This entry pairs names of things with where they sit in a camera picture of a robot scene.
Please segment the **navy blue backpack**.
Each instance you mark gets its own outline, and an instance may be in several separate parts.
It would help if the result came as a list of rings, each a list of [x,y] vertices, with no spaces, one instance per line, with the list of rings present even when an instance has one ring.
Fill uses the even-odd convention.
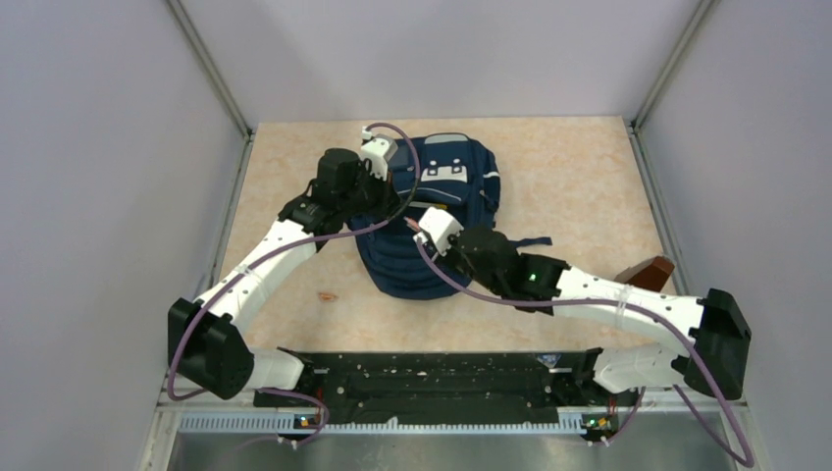
[[[501,179],[491,150],[457,132],[396,144],[391,182],[408,206],[399,219],[355,239],[378,290],[401,299],[434,300],[477,283],[503,299],[531,302],[560,295],[557,285],[568,264],[524,250],[549,245],[550,238],[511,240],[495,227]],[[414,226],[425,215],[456,222],[448,248],[418,249]]]

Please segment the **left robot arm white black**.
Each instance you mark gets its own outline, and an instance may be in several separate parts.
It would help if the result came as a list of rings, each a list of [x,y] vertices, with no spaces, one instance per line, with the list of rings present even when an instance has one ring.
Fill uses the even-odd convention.
[[[290,353],[250,349],[244,333],[288,275],[357,215],[384,219],[399,203],[389,162],[395,144],[365,143],[358,152],[331,148],[317,174],[279,212],[263,239],[224,278],[168,312],[170,375],[220,399],[245,388],[295,388],[303,362]]]

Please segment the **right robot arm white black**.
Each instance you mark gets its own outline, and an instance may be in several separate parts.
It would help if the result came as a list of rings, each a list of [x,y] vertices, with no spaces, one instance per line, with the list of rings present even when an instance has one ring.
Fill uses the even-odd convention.
[[[752,330],[734,295],[670,295],[589,274],[564,260],[519,251],[476,227],[449,239],[443,263],[488,291],[488,302],[592,320],[649,340],[601,349],[579,373],[610,393],[684,384],[710,397],[743,396]]]

